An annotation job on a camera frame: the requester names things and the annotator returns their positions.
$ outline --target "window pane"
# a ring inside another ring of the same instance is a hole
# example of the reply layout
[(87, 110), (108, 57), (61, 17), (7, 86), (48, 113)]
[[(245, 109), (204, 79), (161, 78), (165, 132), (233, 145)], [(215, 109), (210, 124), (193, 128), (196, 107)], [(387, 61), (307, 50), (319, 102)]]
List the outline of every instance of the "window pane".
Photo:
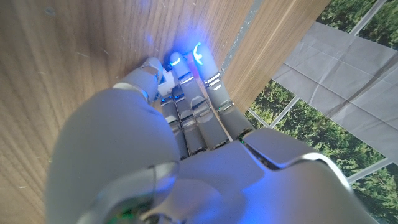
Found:
[(332, 0), (317, 22), (350, 32), (376, 0)]
[(251, 109), (267, 124), (271, 124), (293, 98), (293, 93), (271, 80), (251, 105)]
[(398, 0), (387, 1), (359, 36), (398, 50)]
[(275, 129), (322, 152), (346, 177), (384, 158), (303, 100), (292, 107)]
[(264, 127), (264, 125), (262, 125), (261, 122), (257, 120), (250, 112), (247, 111), (244, 116), (250, 121), (254, 128), (260, 129)]
[(390, 164), (351, 186), (379, 223), (398, 223), (398, 166)]

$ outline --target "glowing blue light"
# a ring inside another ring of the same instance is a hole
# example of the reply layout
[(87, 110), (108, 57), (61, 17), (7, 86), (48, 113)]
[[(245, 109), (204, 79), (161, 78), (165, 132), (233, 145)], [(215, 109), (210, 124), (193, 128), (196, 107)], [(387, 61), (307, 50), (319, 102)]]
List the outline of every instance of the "glowing blue light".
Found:
[(195, 60), (198, 62), (199, 65), (203, 65), (203, 63), (200, 61), (200, 59), (203, 57), (202, 54), (197, 54), (197, 50), (198, 50), (198, 46), (201, 45), (201, 43), (197, 43), (197, 45), (195, 46), (195, 48), (193, 49), (193, 57), (195, 58)]
[(170, 65), (171, 65), (171, 66), (174, 66), (174, 65), (180, 63), (180, 61), (181, 61), (181, 59), (178, 58), (175, 62), (170, 62)]

